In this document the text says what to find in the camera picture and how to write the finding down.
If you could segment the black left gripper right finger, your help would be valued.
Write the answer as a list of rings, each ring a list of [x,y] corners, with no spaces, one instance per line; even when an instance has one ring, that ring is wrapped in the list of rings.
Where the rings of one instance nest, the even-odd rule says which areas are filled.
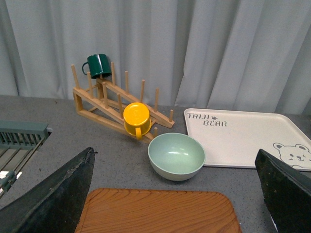
[[[255,166],[264,202],[279,233],[311,231],[311,179],[260,149]]]

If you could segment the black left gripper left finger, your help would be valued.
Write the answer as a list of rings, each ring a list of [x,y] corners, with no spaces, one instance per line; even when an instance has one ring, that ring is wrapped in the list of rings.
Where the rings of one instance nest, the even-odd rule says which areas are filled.
[[[94,149],[80,152],[0,211],[2,233],[73,233],[89,192]]]

